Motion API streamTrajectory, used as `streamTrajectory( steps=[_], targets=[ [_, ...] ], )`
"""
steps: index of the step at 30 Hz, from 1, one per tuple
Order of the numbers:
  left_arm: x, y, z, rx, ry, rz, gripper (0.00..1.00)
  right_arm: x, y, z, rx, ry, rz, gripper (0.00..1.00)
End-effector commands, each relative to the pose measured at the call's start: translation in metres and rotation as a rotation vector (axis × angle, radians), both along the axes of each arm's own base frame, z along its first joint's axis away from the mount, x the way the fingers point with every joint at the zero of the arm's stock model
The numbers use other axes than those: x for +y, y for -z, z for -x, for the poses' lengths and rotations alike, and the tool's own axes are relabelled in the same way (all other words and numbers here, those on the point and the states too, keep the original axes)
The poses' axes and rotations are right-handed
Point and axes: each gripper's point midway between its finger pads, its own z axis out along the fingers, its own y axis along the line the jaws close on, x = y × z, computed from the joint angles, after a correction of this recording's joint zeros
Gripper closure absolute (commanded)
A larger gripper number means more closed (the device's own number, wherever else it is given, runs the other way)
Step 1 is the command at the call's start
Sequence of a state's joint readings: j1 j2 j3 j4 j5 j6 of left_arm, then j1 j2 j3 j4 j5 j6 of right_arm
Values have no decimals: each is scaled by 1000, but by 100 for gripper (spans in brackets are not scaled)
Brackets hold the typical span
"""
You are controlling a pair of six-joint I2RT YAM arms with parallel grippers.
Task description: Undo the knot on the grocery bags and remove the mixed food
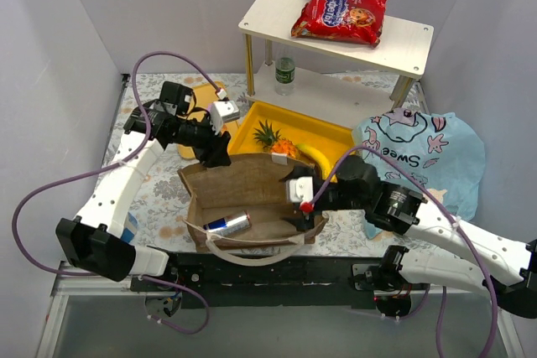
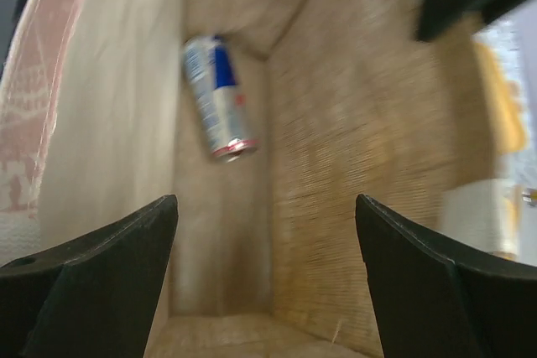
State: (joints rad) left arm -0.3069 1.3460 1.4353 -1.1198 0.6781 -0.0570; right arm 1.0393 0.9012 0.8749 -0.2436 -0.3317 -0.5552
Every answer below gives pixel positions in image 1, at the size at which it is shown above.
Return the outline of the white capped bottle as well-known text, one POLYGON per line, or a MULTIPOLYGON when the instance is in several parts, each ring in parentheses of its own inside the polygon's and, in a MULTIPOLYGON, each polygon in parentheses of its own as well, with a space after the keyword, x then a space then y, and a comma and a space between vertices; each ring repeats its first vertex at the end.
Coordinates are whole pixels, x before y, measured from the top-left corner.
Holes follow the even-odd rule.
POLYGON ((295 83, 295 62, 292 57, 280 57, 275 66, 275 91, 287 96, 292 93, 295 83))

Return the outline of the red candy bag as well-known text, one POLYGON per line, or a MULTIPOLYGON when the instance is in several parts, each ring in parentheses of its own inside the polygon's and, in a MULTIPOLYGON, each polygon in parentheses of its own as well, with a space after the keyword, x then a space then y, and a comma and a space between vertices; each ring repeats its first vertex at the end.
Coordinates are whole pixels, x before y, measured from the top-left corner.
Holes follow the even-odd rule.
POLYGON ((290 30, 293 38, 380 43, 388 0, 310 0, 290 30))

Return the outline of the toy pineapple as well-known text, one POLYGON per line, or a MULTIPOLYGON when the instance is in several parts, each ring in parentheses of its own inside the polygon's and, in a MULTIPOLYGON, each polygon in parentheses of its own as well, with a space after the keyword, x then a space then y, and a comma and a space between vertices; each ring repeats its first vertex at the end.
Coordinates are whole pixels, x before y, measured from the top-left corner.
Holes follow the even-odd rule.
POLYGON ((279 129, 274 130, 273 125, 268 121, 258 123, 259 127, 254 130, 253 139, 264 151, 286 154, 293 159, 299 158, 299 149, 288 138, 283 137, 279 129))

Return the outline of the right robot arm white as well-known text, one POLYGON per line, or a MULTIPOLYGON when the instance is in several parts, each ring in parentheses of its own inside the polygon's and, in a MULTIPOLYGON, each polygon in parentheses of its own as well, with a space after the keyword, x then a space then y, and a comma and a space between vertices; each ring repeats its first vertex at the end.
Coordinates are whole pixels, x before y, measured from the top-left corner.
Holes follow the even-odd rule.
POLYGON ((377 170, 351 155, 324 185, 314 169, 296 167, 282 179, 287 201, 299 210, 298 231, 313 226, 327 210, 363 210, 368 222, 401 236, 427 241, 451 258, 406 246, 389 246, 379 263, 355 274, 361 289, 394 291, 406 285, 436 284, 488 297, 511 314, 536 316, 536 243, 512 241, 443 213, 432 199, 382 181, 377 170))

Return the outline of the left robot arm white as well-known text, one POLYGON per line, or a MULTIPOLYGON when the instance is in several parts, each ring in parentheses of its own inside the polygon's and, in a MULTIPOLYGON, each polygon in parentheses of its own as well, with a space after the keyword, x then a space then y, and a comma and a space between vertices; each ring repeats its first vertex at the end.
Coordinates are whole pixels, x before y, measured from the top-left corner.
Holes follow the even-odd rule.
POLYGON ((62 219, 55 234, 68 263, 119 282, 128 276, 148 275, 155 287, 172 289, 178 270, 169 253, 149 246, 134 246, 138 228, 128 212, 151 167, 170 144, 192 148, 207 167, 227 166, 231 135, 223 126, 239 118, 226 91, 216 88, 216 101, 201 121, 190 119, 195 92, 166 81, 159 98, 133 109, 123 129, 117 153, 91 198, 72 219, 62 219))

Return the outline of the blue plastic grocery bag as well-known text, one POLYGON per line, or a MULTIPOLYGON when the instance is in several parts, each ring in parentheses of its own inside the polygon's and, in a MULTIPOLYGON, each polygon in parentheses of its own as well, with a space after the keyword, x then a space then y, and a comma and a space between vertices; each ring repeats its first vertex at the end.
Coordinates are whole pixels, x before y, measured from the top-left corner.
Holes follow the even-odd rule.
POLYGON ((394 161, 451 214, 466 221, 475 216, 485 147, 454 113, 429 115, 396 108, 362 121, 352 130, 352 139, 394 161))

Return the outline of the brown paper bag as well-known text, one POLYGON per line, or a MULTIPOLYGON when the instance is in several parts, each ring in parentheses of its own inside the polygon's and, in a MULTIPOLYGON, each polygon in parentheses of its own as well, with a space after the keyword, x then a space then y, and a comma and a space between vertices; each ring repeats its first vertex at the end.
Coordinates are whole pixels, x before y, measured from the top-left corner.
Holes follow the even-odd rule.
POLYGON ((286 199, 282 179, 305 163, 280 163, 266 153, 231 156, 229 166, 186 166, 178 175, 190 196, 184 223, 198 252, 244 267, 264 267, 293 256, 313 244, 328 214, 311 215, 313 226, 304 232, 294 223, 303 215, 286 199), (250 226, 231 235, 211 235, 203 225, 237 213, 248 215, 250 226))

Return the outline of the yellow banana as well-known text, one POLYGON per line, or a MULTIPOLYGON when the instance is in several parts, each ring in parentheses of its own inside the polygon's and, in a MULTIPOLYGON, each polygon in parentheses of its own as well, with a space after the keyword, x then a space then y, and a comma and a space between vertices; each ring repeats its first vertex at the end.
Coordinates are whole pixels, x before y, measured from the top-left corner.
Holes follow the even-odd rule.
POLYGON ((297 143, 295 146, 301 153, 303 153, 306 157, 312 159, 318 165, 321 171, 322 179, 329 178, 331 170, 333 168, 333 164, 324 153, 322 153, 317 148, 314 148, 311 145, 305 143, 297 143))

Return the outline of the blue silver can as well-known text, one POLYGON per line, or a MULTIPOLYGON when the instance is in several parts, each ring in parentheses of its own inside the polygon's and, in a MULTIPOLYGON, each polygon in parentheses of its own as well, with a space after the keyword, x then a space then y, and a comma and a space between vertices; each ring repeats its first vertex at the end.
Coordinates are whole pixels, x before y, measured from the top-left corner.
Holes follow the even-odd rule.
POLYGON ((246 211, 228 215, 203 225, 203 230, 218 236, 229 236, 251 227, 250 216, 246 211))

